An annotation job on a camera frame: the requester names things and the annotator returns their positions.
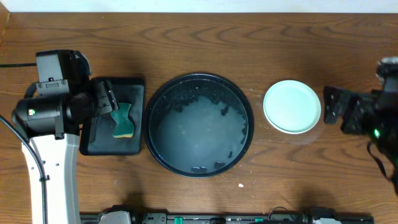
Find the green yellow sponge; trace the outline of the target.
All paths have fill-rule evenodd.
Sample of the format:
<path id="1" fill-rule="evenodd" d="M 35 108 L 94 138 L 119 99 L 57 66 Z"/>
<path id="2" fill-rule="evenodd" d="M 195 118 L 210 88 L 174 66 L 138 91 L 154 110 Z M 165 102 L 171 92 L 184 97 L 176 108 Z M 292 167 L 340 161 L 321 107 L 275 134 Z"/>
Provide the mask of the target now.
<path id="1" fill-rule="evenodd" d="M 129 119 L 131 104 L 119 103 L 119 109 L 110 113 L 116 126 L 113 131 L 114 138 L 132 138 L 134 135 L 134 124 Z"/>

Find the light blue plate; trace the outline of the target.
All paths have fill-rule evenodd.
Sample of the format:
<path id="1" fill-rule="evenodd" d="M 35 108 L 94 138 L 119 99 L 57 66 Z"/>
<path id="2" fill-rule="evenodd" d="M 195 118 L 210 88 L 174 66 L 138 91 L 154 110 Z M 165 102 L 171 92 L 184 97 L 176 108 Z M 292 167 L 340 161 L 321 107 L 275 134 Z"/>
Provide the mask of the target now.
<path id="1" fill-rule="evenodd" d="M 318 95 L 308 85 L 296 80 L 283 80 L 266 91 L 263 111 L 277 130 L 302 134 L 318 123 L 322 109 Z"/>

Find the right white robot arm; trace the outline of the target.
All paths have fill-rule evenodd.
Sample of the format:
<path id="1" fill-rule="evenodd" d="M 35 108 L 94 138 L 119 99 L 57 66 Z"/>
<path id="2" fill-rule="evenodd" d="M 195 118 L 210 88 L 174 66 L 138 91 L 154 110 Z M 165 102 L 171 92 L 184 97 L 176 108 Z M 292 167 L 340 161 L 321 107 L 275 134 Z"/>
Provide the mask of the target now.
<path id="1" fill-rule="evenodd" d="M 368 153 L 397 190 L 397 57 L 378 61 L 376 76 L 382 88 L 370 93 L 325 86 L 323 121 L 341 118 L 342 133 L 369 137 Z"/>

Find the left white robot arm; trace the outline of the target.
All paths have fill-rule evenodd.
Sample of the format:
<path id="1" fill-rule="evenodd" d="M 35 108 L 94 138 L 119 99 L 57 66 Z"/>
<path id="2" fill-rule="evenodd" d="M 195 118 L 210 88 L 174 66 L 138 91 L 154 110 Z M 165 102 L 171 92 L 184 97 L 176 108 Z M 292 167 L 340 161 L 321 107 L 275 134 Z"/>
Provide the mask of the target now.
<path id="1" fill-rule="evenodd" d="M 119 103 L 110 81 L 90 80 L 86 57 L 77 50 L 35 55 L 39 81 L 29 87 L 12 113 L 28 165 L 34 223 L 80 223 L 76 185 L 80 129 L 110 114 L 127 125 L 129 104 Z"/>

